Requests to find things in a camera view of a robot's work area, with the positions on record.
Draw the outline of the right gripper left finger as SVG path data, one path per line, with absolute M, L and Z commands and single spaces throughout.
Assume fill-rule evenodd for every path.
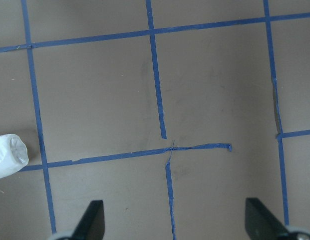
M 102 240 L 105 234 L 103 200 L 93 200 L 80 219 L 71 240 Z

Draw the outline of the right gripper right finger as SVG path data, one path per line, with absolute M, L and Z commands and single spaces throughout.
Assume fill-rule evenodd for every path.
M 290 240 L 284 225 L 256 197 L 245 200 L 245 230 L 251 240 Z

